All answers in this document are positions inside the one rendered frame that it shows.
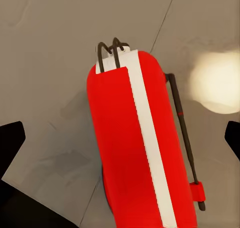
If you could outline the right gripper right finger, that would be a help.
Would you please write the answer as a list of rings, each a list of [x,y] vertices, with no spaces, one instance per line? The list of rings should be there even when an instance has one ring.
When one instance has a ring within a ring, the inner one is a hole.
[[[240,160],[240,123],[229,121],[224,138]]]

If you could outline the radio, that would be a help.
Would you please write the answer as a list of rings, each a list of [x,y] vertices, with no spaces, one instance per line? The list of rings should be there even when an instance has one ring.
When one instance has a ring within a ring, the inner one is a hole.
[[[102,59],[102,48],[108,58]],[[169,81],[194,182],[186,169],[166,89]],[[105,197],[117,228],[197,228],[205,211],[173,73],[125,42],[98,44],[86,82]]]

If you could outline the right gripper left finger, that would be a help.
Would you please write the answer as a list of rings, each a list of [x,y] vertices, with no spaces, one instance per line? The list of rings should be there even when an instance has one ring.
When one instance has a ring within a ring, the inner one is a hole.
[[[21,121],[0,126],[0,180],[26,139]]]

